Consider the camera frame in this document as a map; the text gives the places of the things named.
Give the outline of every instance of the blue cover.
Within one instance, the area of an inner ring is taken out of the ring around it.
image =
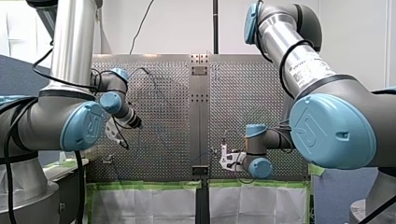
[[[122,68],[113,68],[111,71],[115,72],[119,77],[122,77],[125,81],[128,81],[128,72]]]
[[[79,106],[69,117],[61,133],[63,151],[85,150],[92,147],[100,136],[104,112],[96,102]]]
[[[256,26],[257,26],[256,3],[253,3],[250,5],[247,11],[247,18],[245,20],[245,32],[244,32],[245,43],[249,45],[254,44]]]
[[[246,130],[246,138],[252,138],[267,131],[265,124],[248,124]]]
[[[273,166],[267,159],[258,158],[250,163],[248,172],[255,179],[266,179],[273,172]]]
[[[309,161],[324,168],[359,169],[376,153],[373,128],[363,114],[343,99],[312,94],[290,112],[291,137]]]
[[[117,114],[121,110],[121,98],[114,91],[106,92],[100,98],[101,107],[109,114]]]

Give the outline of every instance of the white cloth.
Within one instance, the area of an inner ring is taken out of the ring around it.
[[[212,188],[211,224],[305,224],[307,189]]]
[[[195,224],[195,189],[97,191],[92,224]]]

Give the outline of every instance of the white wall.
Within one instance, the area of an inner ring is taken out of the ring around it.
[[[150,0],[105,1],[102,52],[129,53]],[[213,52],[212,0],[156,0],[136,40],[134,53],[190,54]],[[248,7],[255,0],[219,0],[219,53],[259,53],[244,42]],[[273,0],[298,3],[319,13],[319,0]]]
[[[219,0],[219,53],[260,54],[256,46],[245,44],[245,17],[257,0]],[[311,7],[319,16],[319,0],[269,0],[272,4],[300,4]]]
[[[149,2],[104,1],[103,53],[129,53]],[[211,8],[211,0],[154,1],[133,53],[190,54],[212,50]]]
[[[96,23],[93,52],[100,53],[100,23]],[[51,48],[50,35],[26,1],[0,0],[0,54],[34,63]],[[42,66],[50,67],[51,57]]]
[[[388,0],[322,0],[322,57],[369,90],[387,85]]]

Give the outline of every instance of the metal bracket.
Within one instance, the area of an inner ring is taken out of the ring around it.
[[[192,166],[192,175],[208,175],[209,167],[207,165]]]
[[[207,76],[207,66],[193,66],[191,74],[193,76]]]

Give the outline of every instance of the black hose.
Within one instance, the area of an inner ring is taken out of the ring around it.
[[[78,184],[79,184],[79,197],[78,197],[78,211],[76,217],[76,224],[82,224],[82,219],[84,217],[84,206],[85,206],[85,176],[84,176],[84,166],[82,165],[82,158],[79,151],[75,151],[76,160],[78,165]]]
[[[219,0],[213,0],[213,53],[219,54]]]

